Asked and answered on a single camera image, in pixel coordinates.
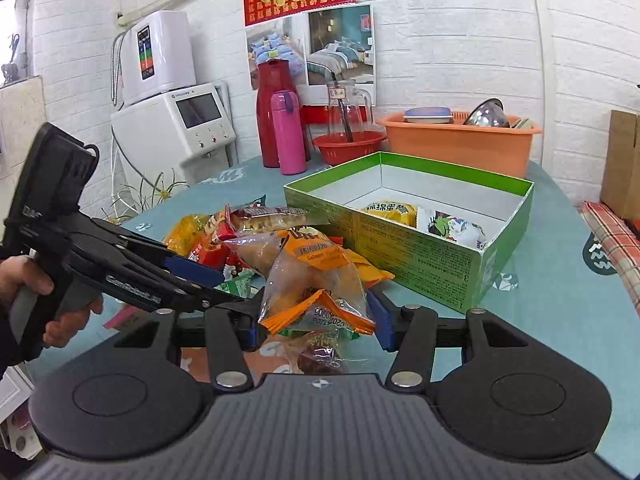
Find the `person's left hand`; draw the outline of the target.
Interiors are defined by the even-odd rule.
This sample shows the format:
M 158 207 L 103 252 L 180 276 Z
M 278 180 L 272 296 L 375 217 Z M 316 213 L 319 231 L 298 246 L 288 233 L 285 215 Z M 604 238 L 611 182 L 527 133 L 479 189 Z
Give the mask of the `person's left hand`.
M 1 307 L 9 310 L 14 298 L 22 286 L 30 288 L 38 295 L 47 296 L 53 292 L 51 279 L 37 266 L 29 256 L 11 257 L 1 261 Z M 99 315 L 103 311 L 103 297 L 93 299 L 87 307 L 68 312 L 51 321 L 42 336 L 48 347 L 64 348 L 70 340 L 83 330 L 90 315 Z

